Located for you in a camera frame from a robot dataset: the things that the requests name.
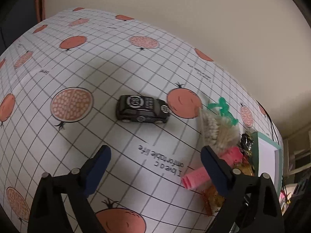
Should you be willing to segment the pink hair roller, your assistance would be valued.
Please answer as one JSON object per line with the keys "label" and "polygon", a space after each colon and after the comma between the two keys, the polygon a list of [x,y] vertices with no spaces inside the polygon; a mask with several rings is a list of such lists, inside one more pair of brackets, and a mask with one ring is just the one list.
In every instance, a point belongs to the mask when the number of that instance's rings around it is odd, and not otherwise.
{"label": "pink hair roller", "polygon": [[242,162],[243,155],[238,147],[232,147],[219,157],[210,146],[204,146],[200,158],[203,166],[181,178],[186,189],[198,188],[208,181],[219,182],[235,164]]}

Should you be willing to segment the yellow snack packet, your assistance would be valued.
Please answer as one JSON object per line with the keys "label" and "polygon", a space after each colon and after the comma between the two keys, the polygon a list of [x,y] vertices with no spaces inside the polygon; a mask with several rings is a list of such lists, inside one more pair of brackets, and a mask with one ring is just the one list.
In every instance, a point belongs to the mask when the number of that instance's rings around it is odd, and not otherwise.
{"label": "yellow snack packet", "polygon": [[[254,176],[252,165],[246,157],[243,157],[241,163],[234,164],[235,168],[240,169],[245,175]],[[214,184],[201,192],[204,201],[204,209],[208,217],[213,216],[219,211],[225,198],[218,194]]]}

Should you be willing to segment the black robot figurine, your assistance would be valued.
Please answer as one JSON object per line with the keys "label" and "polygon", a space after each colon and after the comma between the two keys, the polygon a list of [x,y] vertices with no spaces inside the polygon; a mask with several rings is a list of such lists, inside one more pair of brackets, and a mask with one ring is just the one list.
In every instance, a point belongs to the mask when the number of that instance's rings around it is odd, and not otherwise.
{"label": "black robot figurine", "polygon": [[247,133],[243,133],[241,135],[240,140],[240,147],[242,153],[250,157],[252,155],[252,145],[253,145],[252,138]]}

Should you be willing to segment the cotton swab bag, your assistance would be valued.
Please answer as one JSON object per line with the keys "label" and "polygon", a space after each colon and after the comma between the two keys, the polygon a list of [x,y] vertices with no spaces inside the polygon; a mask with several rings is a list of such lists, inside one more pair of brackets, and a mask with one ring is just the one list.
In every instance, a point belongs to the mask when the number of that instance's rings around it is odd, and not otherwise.
{"label": "cotton swab bag", "polygon": [[210,146],[213,151],[221,156],[229,148],[237,145],[239,140],[239,126],[230,125],[230,120],[221,117],[219,108],[199,110],[201,121],[202,144]]}

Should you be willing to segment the green plastic toy figure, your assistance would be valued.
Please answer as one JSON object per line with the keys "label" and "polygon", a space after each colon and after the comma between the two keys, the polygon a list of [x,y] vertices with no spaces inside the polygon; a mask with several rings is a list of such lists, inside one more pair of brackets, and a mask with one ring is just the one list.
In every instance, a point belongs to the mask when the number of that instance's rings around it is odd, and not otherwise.
{"label": "green plastic toy figure", "polygon": [[238,124],[238,119],[236,119],[232,113],[229,111],[229,105],[225,98],[220,97],[217,103],[208,104],[208,109],[219,108],[219,114],[221,117],[226,117],[230,120],[230,125],[235,126]]}

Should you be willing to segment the black toy car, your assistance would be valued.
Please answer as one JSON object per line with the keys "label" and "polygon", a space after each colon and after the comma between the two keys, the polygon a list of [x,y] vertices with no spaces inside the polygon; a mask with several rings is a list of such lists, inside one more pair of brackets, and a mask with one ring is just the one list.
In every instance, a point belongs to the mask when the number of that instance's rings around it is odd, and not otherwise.
{"label": "black toy car", "polygon": [[169,120],[170,109],[161,99],[140,95],[121,95],[116,104],[117,120],[163,124]]}

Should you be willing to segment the teal shallow box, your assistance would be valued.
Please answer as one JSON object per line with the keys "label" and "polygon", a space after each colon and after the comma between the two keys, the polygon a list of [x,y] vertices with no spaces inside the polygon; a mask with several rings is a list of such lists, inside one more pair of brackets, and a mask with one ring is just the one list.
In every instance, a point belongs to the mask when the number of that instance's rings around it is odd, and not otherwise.
{"label": "teal shallow box", "polygon": [[283,150],[261,132],[252,133],[252,161],[255,176],[268,173],[279,195],[283,175]]}

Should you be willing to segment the small cluttered items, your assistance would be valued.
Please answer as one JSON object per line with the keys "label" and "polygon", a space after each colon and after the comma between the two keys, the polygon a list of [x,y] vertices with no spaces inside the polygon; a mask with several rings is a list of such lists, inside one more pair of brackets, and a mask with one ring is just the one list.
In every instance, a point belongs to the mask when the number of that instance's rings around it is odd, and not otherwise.
{"label": "small cluttered items", "polygon": [[290,206],[293,206],[307,192],[310,193],[310,168],[303,170],[298,174],[298,180],[295,183],[289,183],[281,188],[279,203],[281,213],[284,215]]}

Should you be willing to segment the pomegranate grid tablecloth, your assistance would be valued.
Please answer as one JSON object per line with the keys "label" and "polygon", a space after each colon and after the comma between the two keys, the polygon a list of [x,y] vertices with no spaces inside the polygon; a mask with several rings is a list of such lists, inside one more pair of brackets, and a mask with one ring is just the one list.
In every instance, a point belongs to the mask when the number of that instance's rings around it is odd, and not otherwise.
{"label": "pomegranate grid tablecloth", "polygon": [[1,207],[28,232],[44,174],[108,164],[88,202],[108,232],[204,232],[221,206],[200,180],[209,145],[232,165],[255,135],[276,149],[253,174],[281,186],[282,137],[263,106],[213,59],[129,16],[83,7],[34,25],[1,52]]}

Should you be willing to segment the dark wooden furniture edge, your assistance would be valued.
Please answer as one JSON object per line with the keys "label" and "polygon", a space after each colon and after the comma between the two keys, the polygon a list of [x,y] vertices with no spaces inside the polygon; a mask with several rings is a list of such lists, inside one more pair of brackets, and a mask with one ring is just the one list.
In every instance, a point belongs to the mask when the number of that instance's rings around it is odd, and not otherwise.
{"label": "dark wooden furniture edge", "polygon": [[45,20],[45,0],[34,0],[37,22]]}

